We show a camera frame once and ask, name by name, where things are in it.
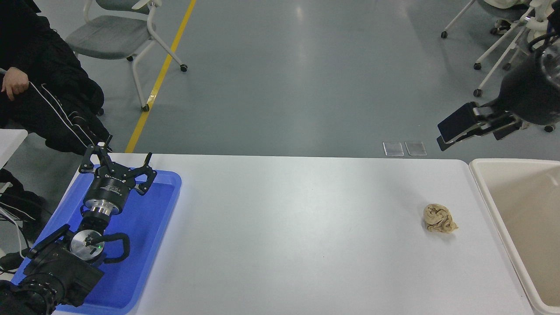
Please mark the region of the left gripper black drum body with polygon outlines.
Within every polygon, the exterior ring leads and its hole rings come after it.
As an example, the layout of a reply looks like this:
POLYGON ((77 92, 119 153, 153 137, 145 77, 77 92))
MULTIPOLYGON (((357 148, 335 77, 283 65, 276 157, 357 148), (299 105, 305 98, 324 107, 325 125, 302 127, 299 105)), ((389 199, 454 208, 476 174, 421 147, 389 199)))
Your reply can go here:
POLYGON ((94 204, 108 202, 114 209, 123 209, 130 195, 135 181, 128 172, 130 168, 97 168, 93 174, 94 179, 84 197, 84 205, 88 208, 94 204))

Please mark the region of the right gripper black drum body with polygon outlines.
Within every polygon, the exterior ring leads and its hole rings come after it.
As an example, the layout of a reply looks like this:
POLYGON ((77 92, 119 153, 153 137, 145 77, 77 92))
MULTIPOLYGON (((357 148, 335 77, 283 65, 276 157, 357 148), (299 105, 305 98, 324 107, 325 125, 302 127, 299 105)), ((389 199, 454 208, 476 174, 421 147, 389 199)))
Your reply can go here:
POLYGON ((532 124, 559 122, 559 56, 532 55, 502 80, 500 93, 491 102, 532 124))

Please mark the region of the person's hand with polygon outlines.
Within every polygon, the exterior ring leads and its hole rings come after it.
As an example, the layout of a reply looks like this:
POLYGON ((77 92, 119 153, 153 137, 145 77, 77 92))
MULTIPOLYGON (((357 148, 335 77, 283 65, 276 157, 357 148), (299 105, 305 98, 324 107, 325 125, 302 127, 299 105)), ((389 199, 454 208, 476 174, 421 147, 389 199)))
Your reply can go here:
POLYGON ((29 79, 28 75, 24 71, 16 68, 15 66, 12 66, 8 68, 8 70, 6 70, 4 79, 2 81, 1 92, 5 92, 10 101, 14 101, 15 96, 26 92, 28 87, 29 79))

